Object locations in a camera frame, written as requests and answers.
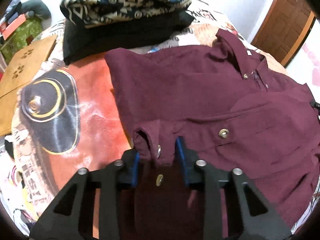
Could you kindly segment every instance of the brown cardboard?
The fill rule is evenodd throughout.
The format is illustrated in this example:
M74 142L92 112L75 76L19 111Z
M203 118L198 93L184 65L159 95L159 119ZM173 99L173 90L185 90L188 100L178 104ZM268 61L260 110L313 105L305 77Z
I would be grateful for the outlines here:
M11 133L11 121L16 107L17 91L32 81L55 45L57 35L35 41L18 51L10 61L0 81L0 136Z

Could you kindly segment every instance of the metal button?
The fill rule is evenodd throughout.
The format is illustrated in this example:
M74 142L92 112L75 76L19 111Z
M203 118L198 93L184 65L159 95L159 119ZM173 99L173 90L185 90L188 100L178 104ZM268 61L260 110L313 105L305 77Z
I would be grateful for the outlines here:
M200 167L203 167L203 166L206 166L207 163L206 163L206 161L204 161L204 160L197 160L197 161L196 161L196 165L197 165L197 166L200 166Z
M163 175L159 174L156 180L156 185L159 187L163 181Z
M159 157L160 157L160 153L161 153L161 146L158 145L158 153L157 153L157 158L158 158L158 159L159 159Z
M241 175L242 174L242 170L240 168L235 168L232 170L232 172L236 175Z
M120 167L123 165L123 160L115 160L114 164L115 166Z
M228 129L221 129L219 131L219 136L223 139L227 138L229 134L229 130Z
M79 169L78 171L77 171L77 173L79 174L79 175L84 175L84 174L86 174L88 172L88 170L86 169L86 168L81 168L81 169Z

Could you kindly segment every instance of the wooden door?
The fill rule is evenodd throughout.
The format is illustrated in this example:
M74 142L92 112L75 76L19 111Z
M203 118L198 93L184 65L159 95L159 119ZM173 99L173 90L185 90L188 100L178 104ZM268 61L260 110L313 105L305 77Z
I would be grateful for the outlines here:
M252 45L285 66L299 50L314 22L305 0L274 0Z

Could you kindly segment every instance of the black fabric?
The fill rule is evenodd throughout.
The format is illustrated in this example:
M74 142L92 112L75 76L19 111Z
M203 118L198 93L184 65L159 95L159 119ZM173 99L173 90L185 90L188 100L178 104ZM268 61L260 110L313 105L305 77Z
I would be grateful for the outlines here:
M4 148L5 148L5 150L7 151L7 153L9 154L9 156L14 159L14 156L13 156L13 144L12 144L12 142L9 142L9 141L7 141L7 140L4 140Z
M35 15L41 20L46 20L51 17L50 10L41 0L29 0L21 5L20 14L28 11L34 11Z
M18 13L19 15L21 14L21 2L13 6L11 11L5 15L5 21L8 22L15 13Z
M132 49L159 44L169 39L175 31L188 27L193 20L185 11L89 29L67 20L63 39L64 62L69 65L87 56L116 48Z
M9 20L8 20L8 24L11 24L15 19L17 19L19 16L19 14L16 12Z

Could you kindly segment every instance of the metal screw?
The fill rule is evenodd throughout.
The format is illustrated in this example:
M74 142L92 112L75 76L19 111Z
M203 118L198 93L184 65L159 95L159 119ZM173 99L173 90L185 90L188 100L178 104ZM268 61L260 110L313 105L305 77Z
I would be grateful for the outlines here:
M115 160L115 166L120 167L123 165L123 160Z
M234 174L236 174L236 175L241 175L242 174L242 170L240 169L240 168L235 168L235 169L233 169L233 171L232 171Z
M87 172L88 172L88 169L86 169L86 168L81 168L81 169L78 170L77 173L78 173L79 175L84 175L84 174L86 174Z
M203 167L203 166L207 165L207 162L204 161L204 160L197 160L196 161L196 165L199 166L199 167Z

